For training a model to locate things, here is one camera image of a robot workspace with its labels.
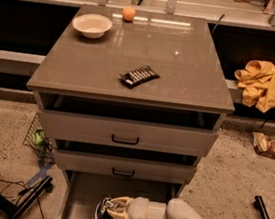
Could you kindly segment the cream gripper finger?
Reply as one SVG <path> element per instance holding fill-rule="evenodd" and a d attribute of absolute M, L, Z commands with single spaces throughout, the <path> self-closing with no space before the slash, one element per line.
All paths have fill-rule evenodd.
<path fill-rule="evenodd" d="M 133 201 L 132 197 L 115 197 L 107 201 L 106 211 L 114 219 L 130 219 L 127 209 Z"/>

